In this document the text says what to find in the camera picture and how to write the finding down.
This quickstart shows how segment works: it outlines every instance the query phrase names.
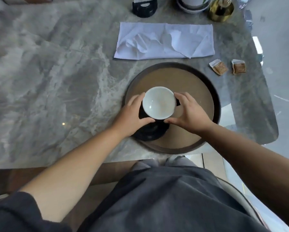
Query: napkin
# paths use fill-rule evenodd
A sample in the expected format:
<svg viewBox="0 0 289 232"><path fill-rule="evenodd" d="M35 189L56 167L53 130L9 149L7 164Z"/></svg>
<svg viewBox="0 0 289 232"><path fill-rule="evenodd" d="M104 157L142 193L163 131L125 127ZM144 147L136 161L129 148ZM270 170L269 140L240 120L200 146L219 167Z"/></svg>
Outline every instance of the napkin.
<svg viewBox="0 0 289 232"><path fill-rule="evenodd" d="M214 54L212 24L122 22L114 57L195 58Z"/></svg>

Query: tray rim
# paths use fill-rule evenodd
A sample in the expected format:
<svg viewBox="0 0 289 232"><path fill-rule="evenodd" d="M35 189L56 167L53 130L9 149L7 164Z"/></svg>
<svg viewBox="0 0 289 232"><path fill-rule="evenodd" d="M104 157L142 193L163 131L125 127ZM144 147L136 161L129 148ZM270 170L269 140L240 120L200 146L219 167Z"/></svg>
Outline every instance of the tray rim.
<svg viewBox="0 0 289 232"><path fill-rule="evenodd" d="M213 99L213 118L212 121L216 124L219 124L220 122L220 116L221 116L221 103L220 103L220 97L217 93L216 88L214 87L214 85L212 84L212 82L210 81L210 79L202 72L200 72L199 70L193 68L192 66L189 66L187 64L184 63L178 63L178 62L162 62L162 63L157 63L154 64L152 66L147 67L146 69L142 70L139 74L137 74L132 81L129 83L124 96L123 96L123 100L122 100L122 106L124 106L127 101L127 97L131 91L131 88L137 84L139 82L140 79L142 79L144 76L146 76L147 74L157 70L157 69L162 69L162 68L178 68L178 69L182 69L185 71L188 71L192 74L194 74L195 76L197 76L199 79L201 79L201 81L207 86L207 88L209 89L212 99ZM170 149L170 148L164 148L164 147L160 147L154 144L149 144L148 142L145 141L141 141L138 140L136 138L134 138L138 143L140 143L141 145L143 145L144 147L154 151L154 152L161 152L161 153L165 153L165 154L185 154L187 152L196 150L197 148L201 147L202 145L204 145L206 142L204 141L203 138L201 138L200 140L198 140L197 142L195 142L192 145L189 145L187 147L183 147L183 148L176 148L176 149Z"/></svg>

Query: cup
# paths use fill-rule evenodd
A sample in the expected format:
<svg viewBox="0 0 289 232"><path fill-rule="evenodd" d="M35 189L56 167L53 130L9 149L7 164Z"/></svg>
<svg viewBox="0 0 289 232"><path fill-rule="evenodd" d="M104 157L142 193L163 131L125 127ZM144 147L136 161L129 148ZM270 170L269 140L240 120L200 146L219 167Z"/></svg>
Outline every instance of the cup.
<svg viewBox="0 0 289 232"><path fill-rule="evenodd" d="M173 92L162 86L149 89L142 100L145 113L155 120L163 121L174 113L180 102Z"/></svg>

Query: gray pants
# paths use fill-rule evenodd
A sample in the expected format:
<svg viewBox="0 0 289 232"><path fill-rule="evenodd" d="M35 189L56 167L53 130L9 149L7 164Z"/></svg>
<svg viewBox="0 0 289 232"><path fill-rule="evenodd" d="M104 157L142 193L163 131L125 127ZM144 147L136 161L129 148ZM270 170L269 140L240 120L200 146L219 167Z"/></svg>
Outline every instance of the gray pants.
<svg viewBox="0 0 289 232"><path fill-rule="evenodd" d="M148 159L148 160L139 160L137 163L134 164L131 171L134 170L141 170L141 169L147 169L151 167L159 167L160 164L158 160L155 159ZM185 156L171 156L169 157L164 166L195 166L191 160L186 158Z"/></svg>

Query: marble surface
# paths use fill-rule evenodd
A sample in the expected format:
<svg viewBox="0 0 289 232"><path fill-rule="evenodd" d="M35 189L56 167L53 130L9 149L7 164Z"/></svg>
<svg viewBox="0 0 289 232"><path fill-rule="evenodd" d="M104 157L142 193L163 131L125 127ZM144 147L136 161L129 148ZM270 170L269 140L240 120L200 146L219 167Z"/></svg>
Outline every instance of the marble surface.
<svg viewBox="0 0 289 232"><path fill-rule="evenodd" d="M83 0L8 7L0 11L0 168L48 166L106 128L130 81L159 62L191 65L215 85L221 122L260 144L278 138L271 97L240 11L226 23L180 11L158 0L148 19L131 0ZM213 24L216 54L205 58L113 59L120 22ZM247 73L218 77L208 63L245 60ZM188 154L201 153L208 145ZM123 140L106 162L163 157Z"/></svg>

